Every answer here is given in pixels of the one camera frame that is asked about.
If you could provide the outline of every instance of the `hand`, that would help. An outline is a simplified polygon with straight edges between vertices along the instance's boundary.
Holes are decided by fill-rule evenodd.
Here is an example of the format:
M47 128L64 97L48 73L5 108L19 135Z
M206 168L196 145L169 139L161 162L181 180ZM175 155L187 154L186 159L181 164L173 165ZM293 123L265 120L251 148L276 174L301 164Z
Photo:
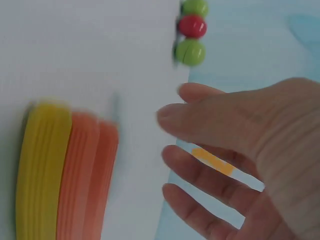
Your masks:
M253 91L223 93L186 83L186 102L157 113L169 134L195 143L261 180L263 192L202 164L177 146L162 153L182 179L245 216L240 230L178 186L163 194L175 213L208 240L320 239L320 84L294 78Z

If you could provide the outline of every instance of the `red ball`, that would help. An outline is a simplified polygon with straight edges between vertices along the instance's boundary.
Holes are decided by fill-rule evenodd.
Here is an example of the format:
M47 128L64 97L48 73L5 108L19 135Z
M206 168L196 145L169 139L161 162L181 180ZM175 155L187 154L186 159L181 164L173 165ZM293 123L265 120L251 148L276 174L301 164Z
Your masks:
M178 30L187 38L199 39L206 34L207 24L198 15L187 15L179 21Z

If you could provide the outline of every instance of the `ridged plastic piece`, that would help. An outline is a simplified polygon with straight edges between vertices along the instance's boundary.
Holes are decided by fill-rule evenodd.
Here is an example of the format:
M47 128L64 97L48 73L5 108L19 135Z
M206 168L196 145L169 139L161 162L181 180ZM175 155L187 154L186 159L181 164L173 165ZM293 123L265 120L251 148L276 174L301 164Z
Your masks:
M82 240L100 240L108 192L118 149L118 130L113 123L100 123L100 138L86 204Z
M16 239L56 240L57 211L72 116L40 103L29 113L16 186Z
M99 141L98 119L72 114L57 215L56 240L81 240L90 179Z

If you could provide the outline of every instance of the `light blue surface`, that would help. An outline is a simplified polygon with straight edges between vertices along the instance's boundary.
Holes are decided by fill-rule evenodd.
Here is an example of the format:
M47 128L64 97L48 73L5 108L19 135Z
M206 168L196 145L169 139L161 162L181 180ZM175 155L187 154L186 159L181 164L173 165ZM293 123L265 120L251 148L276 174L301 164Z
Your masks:
M192 68L189 82L225 92L263 88L290 77L320 80L319 0L209 0L206 59ZM192 144L177 141L191 151ZM261 190L263 184L236 170L232 177ZM174 183L209 211L239 228L243 216L181 180ZM202 240L163 204L155 240Z

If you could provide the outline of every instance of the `ball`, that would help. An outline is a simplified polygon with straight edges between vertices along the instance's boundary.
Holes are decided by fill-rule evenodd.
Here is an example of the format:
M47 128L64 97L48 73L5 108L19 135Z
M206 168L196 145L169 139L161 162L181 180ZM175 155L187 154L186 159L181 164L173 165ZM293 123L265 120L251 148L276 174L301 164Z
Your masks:
M182 13L184 15L199 15L205 18L208 15L209 6L206 0L186 0L182 4Z
M198 15L187 15L179 21L178 30L187 38L199 39L206 34L207 24Z
M190 67L197 66L205 60L205 46L194 38L180 42L175 49L176 59Z

